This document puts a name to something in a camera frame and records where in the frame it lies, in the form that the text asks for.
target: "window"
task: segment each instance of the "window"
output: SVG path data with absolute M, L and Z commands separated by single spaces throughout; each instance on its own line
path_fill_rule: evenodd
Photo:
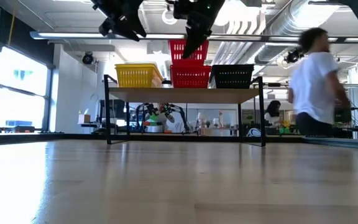
M 45 95 L 48 68 L 6 47 L 0 53 L 0 84 Z
M 0 88 L 0 127 L 42 128 L 45 100 Z
M 42 129 L 48 68 L 14 50 L 0 53 L 0 128 Z

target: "plastic basket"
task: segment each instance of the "plastic basket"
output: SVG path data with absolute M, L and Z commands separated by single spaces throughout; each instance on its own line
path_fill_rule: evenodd
M 248 89 L 254 65 L 214 65 L 211 78 L 215 78 L 216 88 Z
M 174 88 L 207 88 L 211 66 L 171 65 Z
M 116 65 L 118 87 L 161 88 L 162 76 L 154 64 Z
M 168 42 L 173 65 L 204 65 L 209 44 L 207 40 L 186 59 L 181 57 L 183 55 L 183 51 L 185 50 L 186 40 L 169 40 Z

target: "person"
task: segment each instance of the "person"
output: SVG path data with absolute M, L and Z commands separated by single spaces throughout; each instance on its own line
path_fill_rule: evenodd
M 302 135 L 331 136 L 336 100 L 341 108 L 350 108 L 350 102 L 337 78 L 338 65 L 329 51 L 327 31 L 304 31 L 299 44 L 308 57 L 293 72 L 288 90 L 296 126 Z
M 171 115 L 171 114 L 166 114 L 164 113 L 164 106 L 166 103 L 159 103 L 158 104 L 158 111 L 156 112 L 157 114 L 157 119 L 155 120 L 155 122 L 161 122 L 163 125 L 163 129 L 164 131 L 168 130 L 168 124 L 167 124 L 167 120 L 169 120 L 171 123 L 175 122 L 175 118 Z M 150 120 L 150 115 L 147 114 L 145 117 L 146 120 Z
M 280 106 L 281 103 L 278 100 L 271 101 L 267 106 L 265 120 L 272 126 L 278 126 L 280 124 Z

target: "red basket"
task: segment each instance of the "red basket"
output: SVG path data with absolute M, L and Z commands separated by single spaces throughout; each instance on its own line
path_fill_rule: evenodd
M 183 59 L 183 51 L 185 50 L 186 40 L 169 40 L 169 48 L 171 50 L 171 58 L 173 65 L 204 65 L 206 54 L 208 52 L 208 40 L 206 40 L 190 57 Z
M 174 88 L 207 88 L 211 66 L 171 65 Z

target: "floor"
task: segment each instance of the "floor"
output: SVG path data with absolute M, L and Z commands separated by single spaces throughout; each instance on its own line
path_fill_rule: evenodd
M 0 146 L 0 223 L 358 223 L 358 150 L 77 140 Z

